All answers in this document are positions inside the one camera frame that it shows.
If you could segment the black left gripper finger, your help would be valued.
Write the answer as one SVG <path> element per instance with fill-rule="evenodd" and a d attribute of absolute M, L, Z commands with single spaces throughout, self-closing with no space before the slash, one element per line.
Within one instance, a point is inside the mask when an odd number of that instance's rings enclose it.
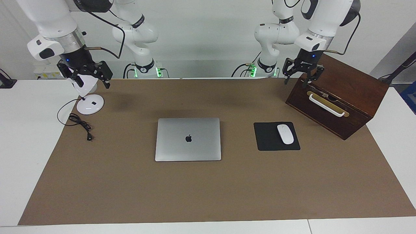
<path fill-rule="evenodd" d="M 294 65 L 294 59 L 290 59 L 287 58 L 285 60 L 285 64 L 283 65 L 282 68 L 282 73 L 284 74 L 284 84 L 287 85 L 290 77 L 294 74 L 294 72 L 292 71 L 291 67 Z"/>
<path fill-rule="evenodd" d="M 311 73 L 311 71 L 308 71 L 307 73 L 306 73 L 306 78 L 305 78 L 305 80 L 304 80 L 304 82 L 303 82 L 303 88 L 306 88 L 307 87 L 307 85 L 309 84 L 309 83 L 311 83 L 312 81 L 316 81 L 316 80 L 318 80 L 319 79 L 319 77 L 321 76 L 321 74 L 324 72 L 324 66 L 317 66 L 316 67 L 316 71 L 315 71 L 315 73 Z"/>

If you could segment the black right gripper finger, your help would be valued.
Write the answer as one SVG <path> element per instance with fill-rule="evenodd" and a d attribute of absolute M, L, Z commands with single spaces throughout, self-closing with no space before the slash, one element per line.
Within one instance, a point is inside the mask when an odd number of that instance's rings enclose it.
<path fill-rule="evenodd" d="M 96 78 L 103 82 L 106 89 L 110 88 L 110 80 L 112 79 L 113 72 L 105 61 L 96 63 Z"/>
<path fill-rule="evenodd" d="M 71 70 L 64 62 L 58 62 L 57 67 L 64 79 L 70 81 L 73 86 L 78 86 L 78 73 Z"/>

